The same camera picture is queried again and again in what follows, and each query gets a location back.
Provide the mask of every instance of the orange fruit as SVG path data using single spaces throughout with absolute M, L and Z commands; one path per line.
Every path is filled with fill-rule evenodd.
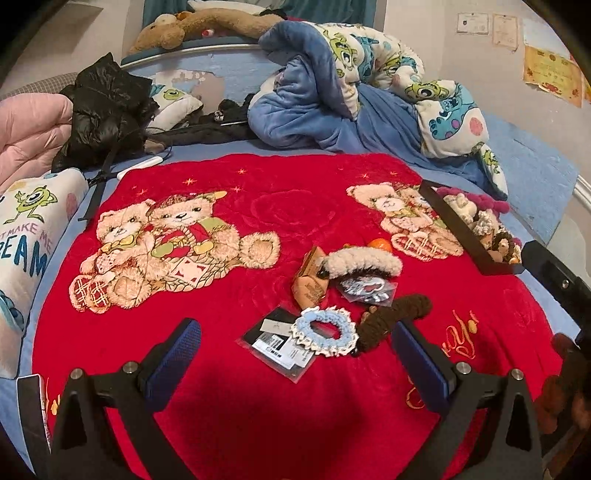
M 371 240 L 371 242 L 368 243 L 368 247 L 379 248 L 380 250 L 386 250 L 386 252 L 392 253 L 392 244 L 385 238 Z

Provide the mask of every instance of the metal screw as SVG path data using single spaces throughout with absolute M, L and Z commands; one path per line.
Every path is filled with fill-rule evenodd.
M 123 366 L 123 371 L 126 374 L 132 374 L 134 373 L 137 369 L 138 369 L 138 363 L 137 362 L 127 362 L 124 366 Z
M 75 368 L 70 372 L 70 378 L 72 380 L 78 380 L 82 375 L 84 375 L 84 372 L 81 368 Z
M 456 365 L 456 370 L 459 371 L 462 375 L 467 375 L 472 371 L 472 367 L 466 362 L 459 362 Z
M 524 374 L 518 368 L 514 368 L 513 370 L 511 370 L 511 376 L 516 380 L 523 380 Z

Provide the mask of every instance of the black puffer jacket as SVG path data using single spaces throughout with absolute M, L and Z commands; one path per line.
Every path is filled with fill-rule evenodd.
M 60 93 L 74 103 L 72 135 L 53 159 L 51 170 L 100 167 L 122 140 L 115 161 L 143 153 L 144 128 L 158 108 L 152 81 L 121 70 L 108 53 L 84 69 Z

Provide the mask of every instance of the large brown stuffed animal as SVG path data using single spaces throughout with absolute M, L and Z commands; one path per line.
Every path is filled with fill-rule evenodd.
M 230 30 L 245 37 L 258 39 L 277 22 L 283 20 L 277 15 L 257 17 L 240 10 L 227 8 L 207 8 L 195 13 L 184 12 L 174 23 L 153 23 L 139 34 L 129 53 L 137 53 L 149 48 L 162 47 L 167 50 L 178 47 L 185 40 L 201 38 L 203 30 Z

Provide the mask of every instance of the blue gripper pad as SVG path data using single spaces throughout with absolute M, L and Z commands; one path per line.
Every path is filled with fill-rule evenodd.
M 162 411 L 173 396 L 201 345 L 201 327 L 192 320 L 164 354 L 146 381 L 144 398 L 149 411 Z
M 403 322 L 397 322 L 392 330 L 392 348 L 425 406 L 445 415 L 449 409 L 450 385 Z

